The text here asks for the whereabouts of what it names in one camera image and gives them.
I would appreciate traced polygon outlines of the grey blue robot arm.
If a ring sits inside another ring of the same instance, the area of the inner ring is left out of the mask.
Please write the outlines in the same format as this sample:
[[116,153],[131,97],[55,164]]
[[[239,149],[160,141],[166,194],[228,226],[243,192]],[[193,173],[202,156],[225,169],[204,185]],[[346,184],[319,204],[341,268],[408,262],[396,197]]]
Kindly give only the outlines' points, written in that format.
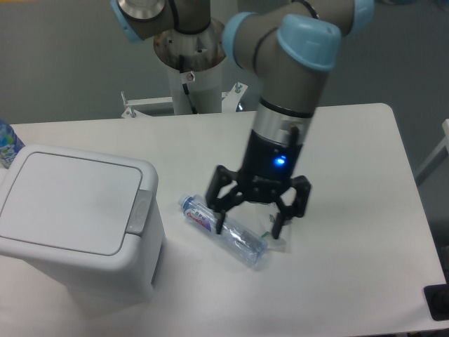
[[311,184],[295,165],[334,68],[341,40],[373,18],[373,1],[289,1],[265,14],[242,12],[227,23],[209,1],[112,1],[132,42],[153,39],[166,66],[176,114],[222,111],[225,60],[264,83],[241,168],[217,166],[205,199],[221,233],[227,212],[247,201],[275,204],[272,236],[305,213]]

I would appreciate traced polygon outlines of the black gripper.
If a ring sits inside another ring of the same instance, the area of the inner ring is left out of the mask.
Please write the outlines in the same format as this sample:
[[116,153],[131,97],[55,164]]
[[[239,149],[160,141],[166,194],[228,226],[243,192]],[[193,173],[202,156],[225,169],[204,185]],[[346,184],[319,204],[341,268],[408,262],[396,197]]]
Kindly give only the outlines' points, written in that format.
[[[216,218],[216,234],[222,233],[227,212],[243,201],[277,205],[271,230],[274,239],[279,238],[287,221],[305,215],[311,183],[306,176],[292,177],[302,149],[299,137],[299,129],[290,128],[286,143],[277,143],[252,130],[239,172],[216,166],[205,195],[207,207]],[[286,205],[281,196],[290,188],[295,195]]]

